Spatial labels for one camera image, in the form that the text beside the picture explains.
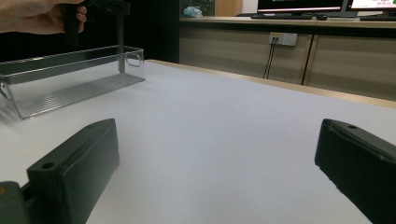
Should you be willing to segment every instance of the desk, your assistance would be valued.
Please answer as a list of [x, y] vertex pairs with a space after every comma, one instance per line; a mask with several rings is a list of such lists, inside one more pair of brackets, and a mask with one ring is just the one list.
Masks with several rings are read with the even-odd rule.
[[396, 22], [207, 17], [180, 27], [180, 63], [263, 77], [270, 32], [296, 33], [294, 47], [275, 46], [270, 79], [396, 100]]
[[33, 162], [85, 125], [114, 118], [120, 168], [88, 223], [369, 223], [314, 164], [320, 123], [339, 119], [396, 144], [396, 103], [145, 66], [145, 82], [35, 119], [2, 107], [1, 180], [25, 184]]

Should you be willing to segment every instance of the dark background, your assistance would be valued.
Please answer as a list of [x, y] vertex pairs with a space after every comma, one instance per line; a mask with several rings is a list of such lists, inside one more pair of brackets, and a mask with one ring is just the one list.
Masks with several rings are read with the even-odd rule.
[[[124, 0], [131, 4], [125, 17], [125, 45], [145, 50], [145, 59], [178, 63], [178, 0]], [[0, 34], [0, 62], [117, 45], [116, 18], [104, 13], [87, 22], [77, 47], [64, 35]]]

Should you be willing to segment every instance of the transparent acrylic tray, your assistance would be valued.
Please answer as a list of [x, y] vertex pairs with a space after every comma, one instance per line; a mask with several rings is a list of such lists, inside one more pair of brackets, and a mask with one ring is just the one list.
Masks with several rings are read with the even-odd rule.
[[0, 93], [21, 119], [144, 81], [142, 49], [118, 46], [0, 63]]

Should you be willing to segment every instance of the white tabletop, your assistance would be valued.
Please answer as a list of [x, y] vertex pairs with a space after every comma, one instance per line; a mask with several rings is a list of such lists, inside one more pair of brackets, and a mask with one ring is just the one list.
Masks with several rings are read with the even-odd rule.
[[44, 116], [0, 109], [0, 180], [114, 118], [120, 168], [88, 223], [370, 223], [314, 164], [320, 123], [396, 144], [396, 109], [146, 62], [147, 80]]

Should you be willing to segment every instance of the electrical socket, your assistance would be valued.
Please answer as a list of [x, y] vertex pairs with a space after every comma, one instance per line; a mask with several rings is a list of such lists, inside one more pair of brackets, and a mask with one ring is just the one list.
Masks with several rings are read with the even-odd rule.
[[296, 46], [297, 34], [285, 33], [282, 35], [282, 45]]
[[273, 39], [274, 39], [274, 38], [277, 38], [277, 41], [275, 42], [275, 44], [281, 45], [281, 44], [282, 44], [282, 41], [283, 41], [283, 33], [271, 32], [271, 34], [270, 34], [270, 40], [269, 40], [269, 43], [270, 43], [270, 44], [274, 43], [274, 42], [273, 42]]

